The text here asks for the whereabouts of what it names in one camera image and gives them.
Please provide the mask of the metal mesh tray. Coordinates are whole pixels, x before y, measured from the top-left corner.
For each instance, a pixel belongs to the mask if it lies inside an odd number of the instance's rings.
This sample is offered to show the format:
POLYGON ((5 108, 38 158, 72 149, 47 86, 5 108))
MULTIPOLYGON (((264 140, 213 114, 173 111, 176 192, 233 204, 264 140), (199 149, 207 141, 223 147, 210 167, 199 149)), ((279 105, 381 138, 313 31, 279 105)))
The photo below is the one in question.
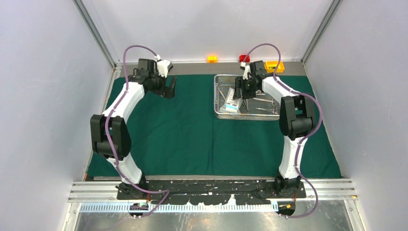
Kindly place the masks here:
MULTIPOLYGON (((262 120, 274 121, 279 120, 280 104, 272 105, 271 103, 261 102, 251 99, 242 101, 240 114, 221 113, 219 109, 224 104, 229 88, 234 88, 236 75, 218 74, 214 76, 214 112, 219 119, 233 120, 262 120), (274 109, 276 114, 257 110, 256 108, 274 109)), ((271 95, 257 91, 255 98, 275 100, 271 95)))

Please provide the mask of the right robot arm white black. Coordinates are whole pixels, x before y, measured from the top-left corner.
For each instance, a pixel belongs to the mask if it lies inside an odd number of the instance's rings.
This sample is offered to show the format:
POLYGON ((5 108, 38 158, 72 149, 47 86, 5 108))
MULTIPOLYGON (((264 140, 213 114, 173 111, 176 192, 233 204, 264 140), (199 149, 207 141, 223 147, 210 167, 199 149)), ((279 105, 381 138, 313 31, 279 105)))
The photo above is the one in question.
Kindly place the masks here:
POLYGON ((250 99, 257 91, 280 101, 279 127, 284 136, 282 161, 274 179, 273 192, 288 197, 301 181, 300 162, 308 135, 316 128, 312 100, 301 94, 275 74, 268 73, 263 61, 242 62, 242 77, 235 79, 234 99, 250 99))

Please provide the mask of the green surgical cloth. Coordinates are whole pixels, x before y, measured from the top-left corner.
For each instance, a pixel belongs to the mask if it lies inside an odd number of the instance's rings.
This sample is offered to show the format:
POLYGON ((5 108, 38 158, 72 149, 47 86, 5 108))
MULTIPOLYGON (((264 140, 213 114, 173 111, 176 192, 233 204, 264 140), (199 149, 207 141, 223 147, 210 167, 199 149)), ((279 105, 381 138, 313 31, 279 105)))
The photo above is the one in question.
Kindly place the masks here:
POLYGON ((175 97, 147 93, 127 121, 131 155, 150 175, 276 175, 278 121, 226 120, 214 112, 214 77, 177 77, 175 97))

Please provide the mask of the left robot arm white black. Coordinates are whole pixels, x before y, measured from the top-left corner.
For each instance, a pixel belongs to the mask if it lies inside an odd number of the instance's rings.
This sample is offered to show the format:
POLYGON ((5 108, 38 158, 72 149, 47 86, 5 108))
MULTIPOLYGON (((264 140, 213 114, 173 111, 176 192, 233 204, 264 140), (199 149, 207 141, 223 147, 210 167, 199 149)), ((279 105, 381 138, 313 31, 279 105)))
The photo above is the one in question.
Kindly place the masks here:
POLYGON ((173 64, 169 60, 140 59, 132 75, 127 76, 118 97, 100 115, 90 119, 91 143, 95 153, 103 156, 121 177, 118 190, 136 199, 144 198, 150 191, 145 176, 131 156, 131 137, 127 127, 129 116, 146 93, 172 99, 177 79, 167 85, 173 64))

